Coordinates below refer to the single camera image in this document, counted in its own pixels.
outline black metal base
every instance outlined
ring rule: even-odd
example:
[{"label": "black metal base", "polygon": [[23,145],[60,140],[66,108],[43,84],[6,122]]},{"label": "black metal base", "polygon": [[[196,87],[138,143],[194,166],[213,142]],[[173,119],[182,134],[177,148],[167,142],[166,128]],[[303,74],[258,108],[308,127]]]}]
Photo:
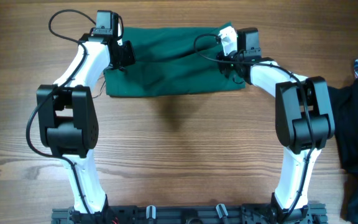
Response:
[{"label": "black metal base", "polygon": [[[327,211],[325,204],[309,204],[303,220],[291,224],[325,224]],[[219,218],[214,206],[157,207],[156,219],[146,219],[146,208],[136,206],[111,206],[119,224],[270,224],[265,214],[268,204],[243,204],[226,206],[227,219]],[[51,224],[74,224],[71,220],[73,207],[53,209]]]}]

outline wire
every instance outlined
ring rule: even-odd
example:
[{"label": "wire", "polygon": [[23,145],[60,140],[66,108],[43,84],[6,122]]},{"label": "wire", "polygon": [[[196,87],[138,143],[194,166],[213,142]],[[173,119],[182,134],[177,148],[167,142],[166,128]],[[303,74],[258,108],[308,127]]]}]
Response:
[{"label": "wire", "polygon": [[38,111],[41,109],[41,107],[43,107],[43,105],[54,95],[56,94],[58,91],[60,91],[65,85],[67,85],[68,83],[70,83],[73,79],[73,77],[77,74],[77,72],[79,71],[79,69],[82,67],[82,65],[84,64],[85,62],[85,59],[86,59],[86,56],[88,54],[87,50],[86,50],[86,47],[80,42],[80,41],[77,41],[75,39],[72,39],[72,38],[69,38],[69,37],[65,37],[65,36],[62,36],[60,34],[57,34],[55,33],[53,30],[52,30],[52,21],[53,19],[61,14],[61,13],[64,13],[64,12],[76,12],[76,13],[79,13],[81,14],[82,16],[85,16],[86,18],[88,18],[93,24],[96,24],[94,20],[92,20],[92,18],[90,18],[89,16],[87,16],[86,14],[84,14],[83,12],[80,12],[80,11],[77,11],[77,10],[74,10],[74,9],[65,9],[65,10],[61,10],[61,11],[58,11],[56,12],[49,20],[49,23],[48,23],[48,28],[49,28],[49,31],[59,37],[59,38],[62,38],[62,39],[65,39],[65,40],[69,40],[69,41],[72,41],[78,45],[80,45],[83,50],[84,50],[84,54],[82,56],[82,59],[81,61],[79,62],[79,64],[77,65],[77,67],[74,69],[73,73],[67,78],[67,80],[61,84],[60,86],[58,86],[57,88],[53,89],[46,97],[45,99],[39,103],[35,109],[33,110],[33,112],[31,113],[30,115],[30,118],[29,118],[29,121],[27,122],[27,126],[26,126],[26,129],[25,129],[25,139],[27,141],[27,144],[29,145],[30,149],[33,150],[35,153],[37,153],[38,155],[40,156],[44,156],[44,157],[47,157],[47,158],[54,158],[54,159],[61,159],[61,160],[64,160],[66,161],[67,163],[69,163],[72,171],[73,171],[73,174],[74,174],[74,178],[75,178],[75,182],[76,182],[76,186],[78,187],[78,192],[80,194],[80,197],[81,197],[81,200],[83,202],[83,205],[85,207],[85,210],[86,212],[88,213],[88,215],[91,217],[91,219],[93,220],[93,222],[95,221],[94,220],[94,217],[92,216],[86,202],[85,202],[85,195],[83,195],[82,191],[81,191],[81,185],[80,185],[80,181],[78,179],[78,174],[77,174],[77,171],[75,169],[75,165],[71,160],[67,159],[66,157],[58,157],[58,156],[54,156],[54,155],[51,155],[51,154],[46,154],[46,153],[43,153],[43,152],[40,152],[37,148],[35,148],[35,146],[32,144],[31,142],[31,138],[30,138],[30,129],[31,129],[31,124],[35,118],[35,115],[38,113]]},{"label": "wire", "polygon": [[189,220],[186,220],[186,224],[194,224],[194,223],[203,224],[204,222],[200,218],[190,218]]},{"label": "wire", "polygon": [[92,97],[92,99],[96,99],[97,97],[101,96],[102,95],[102,92],[103,92],[103,87],[105,86],[106,84],[106,80],[104,80],[103,84],[102,84],[102,87],[100,88],[100,92],[97,96],[94,96]]},{"label": "wire", "polygon": [[201,54],[198,50],[197,50],[197,47],[196,47],[196,43],[197,43],[197,40],[202,38],[202,37],[206,37],[206,36],[212,36],[212,37],[215,37],[215,39],[217,40],[217,42],[219,43],[221,41],[221,38],[220,36],[216,35],[216,34],[201,34],[199,36],[196,37],[196,39],[194,40],[193,42],[193,48],[194,48],[194,51],[200,55],[201,57],[207,59],[207,60],[210,60],[210,61],[213,61],[213,62],[218,62],[218,63],[228,63],[228,64],[231,64],[231,65],[261,65],[261,66],[268,66],[268,67],[271,67],[271,68],[277,68],[285,73],[288,74],[288,76],[292,79],[294,79],[296,81],[296,84],[298,85],[298,88],[300,89],[300,93],[301,93],[301,102],[303,104],[303,107],[305,109],[305,116],[306,116],[306,123],[308,125],[308,129],[309,129],[309,134],[310,134],[310,140],[311,140],[311,148],[308,152],[308,154],[306,155],[306,157],[304,158],[305,160],[305,166],[303,168],[303,172],[302,172],[302,176],[301,176],[301,182],[299,184],[299,189],[298,191],[296,192],[296,197],[293,201],[293,203],[291,204],[291,207],[288,209],[288,213],[287,215],[284,217],[283,221],[284,222],[292,213],[292,211],[295,209],[296,207],[296,204],[298,203],[301,195],[302,195],[302,191],[303,191],[303,187],[304,187],[304,184],[305,184],[305,181],[306,181],[306,174],[308,172],[308,166],[309,166],[309,161],[310,161],[310,157],[311,157],[311,153],[314,151],[314,148],[316,147],[316,143],[314,141],[314,133],[313,133],[313,129],[311,127],[311,121],[310,121],[310,115],[309,115],[309,110],[308,110],[308,102],[306,100],[306,95],[305,95],[305,91],[302,91],[302,85],[301,85],[301,81],[299,81],[299,79],[293,75],[292,72],[289,72],[287,69],[283,68],[283,67],[280,67],[278,65],[272,65],[272,64],[266,64],[266,63],[257,63],[257,62],[241,62],[241,61],[223,61],[223,60],[217,60],[217,59],[213,59],[213,58],[209,58],[203,54]]},{"label": "wire", "polygon": [[245,81],[244,81],[244,79],[242,79],[242,81],[241,82],[237,82],[236,81],[236,77],[237,77],[238,75],[235,73],[234,75],[233,75],[233,78],[232,78],[232,80],[233,80],[233,82],[235,83],[235,84],[243,84]]}]

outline green towel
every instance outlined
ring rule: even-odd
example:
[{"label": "green towel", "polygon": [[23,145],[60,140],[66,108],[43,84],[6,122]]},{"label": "green towel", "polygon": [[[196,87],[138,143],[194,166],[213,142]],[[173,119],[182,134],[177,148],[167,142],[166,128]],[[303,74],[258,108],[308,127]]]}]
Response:
[{"label": "green towel", "polygon": [[[245,83],[236,84],[220,73],[218,64],[197,55],[193,41],[200,34],[219,31],[219,28],[184,27],[140,29],[126,27],[124,39],[134,48],[136,63],[126,71],[105,70],[106,93],[110,96],[143,97],[208,93],[239,90]],[[222,47],[213,37],[197,41],[202,54],[216,58]]]}]

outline wooden table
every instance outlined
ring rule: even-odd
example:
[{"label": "wooden table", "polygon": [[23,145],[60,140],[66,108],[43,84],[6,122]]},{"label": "wooden table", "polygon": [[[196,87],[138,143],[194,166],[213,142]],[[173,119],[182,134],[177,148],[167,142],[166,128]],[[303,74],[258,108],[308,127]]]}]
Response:
[{"label": "wooden table", "polygon": [[[25,125],[35,91],[52,83],[76,45],[49,33],[50,16],[77,9],[120,13],[131,27],[257,27],[264,56],[331,86],[352,83],[358,57],[358,1],[0,1],[0,223],[49,223],[52,208],[73,205],[59,161],[34,154]],[[75,39],[92,24],[77,14],[53,28]],[[262,90],[94,101],[100,137],[95,149],[111,205],[226,205],[267,203],[280,178],[274,99]],[[39,140],[38,122],[32,140]],[[344,184],[335,140],[315,165],[308,198],[326,204],[341,223]]]}]

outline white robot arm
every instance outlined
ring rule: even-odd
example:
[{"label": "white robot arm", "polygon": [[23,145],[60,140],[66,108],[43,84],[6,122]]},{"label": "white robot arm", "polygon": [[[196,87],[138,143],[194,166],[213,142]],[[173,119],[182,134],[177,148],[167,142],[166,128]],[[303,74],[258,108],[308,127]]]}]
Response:
[{"label": "white robot arm", "polygon": [[[84,34],[80,39],[87,54],[75,76],[62,87],[83,59],[84,48],[80,45],[66,72],[53,85],[41,85],[37,91],[39,103],[48,100],[39,110],[42,143],[51,148],[53,156],[64,157],[75,165],[74,173],[71,164],[61,160],[74,194],[73,209],[77,219],[83,223],[104,219],[102,211],[108,209],[107,196],[99,182],[92,150],[99,130],[91,92],[103,70],[118,69],[135,62],[131,43],[122,42],[119,38],[119,18],[114,12],[98,11],[93,32]],[[61,90],[56,97],[48,99],[48,94],[58,86]],[[59,117],[54,113],[65,107],[73,108],[72,118]]]},{"label": "white robot arm", "polygon": [[[220,63],[221,72],[242,63],[235,70],[248,84],[260,87],[273,97],[279,94],[276,99],[276,132],[284,145],[284,157],[280,181],[272,195],[272,206],[276,208],[271,214],[275,217],[271,222],[301,220],[306,216],[307,191],[314,163],[325,141],[334,134],[326,83],[321,77],[308,78],[290,73],[271,58],[262,58],[256,28],[236,32],[227,27],[220,31],[219,37],[223,52],[218,59],[229,62]],[[312,111],[307,106],[303,107],[304,112],[300,110],[304,100],[306,105],[313,106]],[[313,138],[317,143],[311,144]]]}]

